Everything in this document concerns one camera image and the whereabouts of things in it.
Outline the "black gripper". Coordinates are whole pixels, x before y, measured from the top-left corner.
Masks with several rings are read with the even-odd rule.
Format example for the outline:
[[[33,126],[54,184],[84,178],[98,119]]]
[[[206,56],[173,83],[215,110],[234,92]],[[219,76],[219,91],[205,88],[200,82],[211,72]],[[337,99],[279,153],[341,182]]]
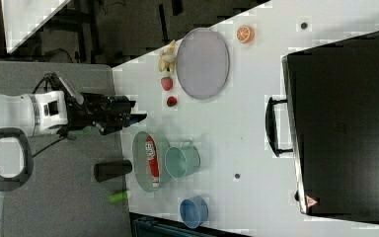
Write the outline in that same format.
[[[125,96],[82,93],[82,97],[82,104],[72,98],[66,100],[67,132],[95,126],[101,135],[107,135],[147,118],[146,114],[132,114],[136,102]]]

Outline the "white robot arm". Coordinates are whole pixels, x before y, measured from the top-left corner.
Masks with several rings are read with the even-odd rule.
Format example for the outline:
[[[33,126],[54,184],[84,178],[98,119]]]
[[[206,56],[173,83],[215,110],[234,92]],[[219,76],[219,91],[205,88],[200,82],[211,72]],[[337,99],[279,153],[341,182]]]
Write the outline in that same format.
[[[125,96],[83,93],[79,99],[61,91],[20,96],[0,95],[0,192],[24,185],[33,173],[35,154],[29,139],[94,126],[101,135],[118,132],[147,118],[134,114]]]

